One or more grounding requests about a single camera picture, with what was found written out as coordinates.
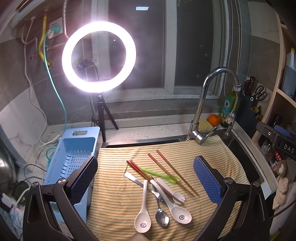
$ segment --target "dish soap bottle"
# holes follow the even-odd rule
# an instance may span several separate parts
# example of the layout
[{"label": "dish soap bottle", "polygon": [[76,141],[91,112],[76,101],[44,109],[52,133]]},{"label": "dish soap bottle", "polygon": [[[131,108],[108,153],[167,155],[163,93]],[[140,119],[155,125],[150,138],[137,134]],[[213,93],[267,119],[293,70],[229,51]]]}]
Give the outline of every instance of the dish soap bottle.
[{"label": "dish soap bottle", "polygon": [[[224,101],[224,103],[222,104],[222,106],[220,107],[220,110],[219,110],[219,117],[221,119],[220,125],[222,127],[224,127],[224,128],[228,127],[228,124],[225,122],[225,117],[232,111],[234,103],[235,103],[235,91],[232,90],[231,92],[229,92],[226,95],[225,101]],[[240,103],[240,97],[238,99],[237,106],[235,108],[235,113],[238,110],[239,103]]]},{"label": "dish soap bottle", "polygon": [[290,98],[293,99],[295,97],[296,58],[295,58],[295,49],[294,48],[291,48],[291,52],[287,54],[286,67],[285,67],[283,84],[281,86],[281,89]]}]

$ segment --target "window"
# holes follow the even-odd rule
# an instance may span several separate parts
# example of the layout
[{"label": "window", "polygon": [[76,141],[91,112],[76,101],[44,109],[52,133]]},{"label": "window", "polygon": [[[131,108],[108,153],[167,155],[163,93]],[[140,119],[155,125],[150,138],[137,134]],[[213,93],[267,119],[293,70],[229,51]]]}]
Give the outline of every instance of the window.
[{"label": "window", "polygon": [[[221,12],[221,4],[219,0],[92,0],[92,21],[122,26],[137,49],[132,73],[106,92],[105,99],[199,98],[206,75],[226,64],[228,43],[223,39],[228,32],[222,29],[226,13]],[[125,49],[115,35],[92,34],[92,51],[102,79],[121,70]],[[208,98],[218,98],[222,79],[211,83]]]}]

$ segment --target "blue plastic drain basket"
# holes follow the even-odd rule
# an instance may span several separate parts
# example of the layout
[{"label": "blue plastic drain basket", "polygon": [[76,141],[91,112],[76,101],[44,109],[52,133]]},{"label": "blue plastic drain basket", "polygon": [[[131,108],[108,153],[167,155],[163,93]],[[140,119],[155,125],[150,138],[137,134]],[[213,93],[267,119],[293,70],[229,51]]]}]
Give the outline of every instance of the blue plastic drain basket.
[{"label": "blue plastic drain basket", "polygon": [[[83,164],[88,156],[97,157],[98,148],[96,146],[99,132],[98,126],[66,130],[48,166],[44,185],[54,184],[60,178],[68,178],[74,170]],[[88,190],[89,188],[81,202],[74,205],[84,222],[86,222]],[[52,209],[56,218],[63,221],[55,203],[52,203]]]}]

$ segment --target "tripod leg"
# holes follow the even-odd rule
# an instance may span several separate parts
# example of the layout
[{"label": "tripod leg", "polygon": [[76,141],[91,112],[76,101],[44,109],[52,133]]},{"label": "tripod leg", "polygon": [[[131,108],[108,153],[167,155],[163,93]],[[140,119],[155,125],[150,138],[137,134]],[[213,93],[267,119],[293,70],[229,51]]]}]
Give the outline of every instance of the tripod leg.
[{"label": "tripod leg", "polygon": [[106,142],[106,132],[105,132],[105,118],[104,118],[104,106],[99,106],[98,108],[99,123],[102,131],[103,142]]},{"label": "tripod leg", "polygon": [[109,108],[106,104],[104,104],[104,108],[105,108],[106,113],[109,116],[110,120],[112,121],[113,125],[115,126],[116,130],[119,130],[119,128],[118,128],[118,126],[117,126],[117,124],[116,124],[116,122],[115,122],[115,120],[114,120],[114,118],[113,118],[113,116],[112,116],[111,112],[109,111]]}]

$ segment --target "metal screw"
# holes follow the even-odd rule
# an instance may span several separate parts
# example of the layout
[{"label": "metal screw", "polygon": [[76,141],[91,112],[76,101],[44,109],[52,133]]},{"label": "metal screw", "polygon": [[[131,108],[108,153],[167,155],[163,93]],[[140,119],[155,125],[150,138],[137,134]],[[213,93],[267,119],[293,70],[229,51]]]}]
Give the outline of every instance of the metal screw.
[{"label": "metal screw", "polygon": [[233,183],[233,179],[230,178],[230,177],[225,178],[225,181],[226,181],[228,184],[232,184],[232,183]]},{"label": "metal screw", "polygon": [[32,187],[34,187],[34,188],[37,187],[38,185],[39,185],[39,182],[33,182],[32,183]]},{"label": "metal screw", "polygon": [[64,178],[61,178],[60,180],[58,180],[58,183],[59,184],[63,184],[63,183],[65,183],[66,182],[66,179],[64,179]]},{"label": "metal screw", "polygon": [[254,184],[255,187],[259,187],[260,186],[260,183],[257,182],[257,181],[254,181],[253,184]]}]

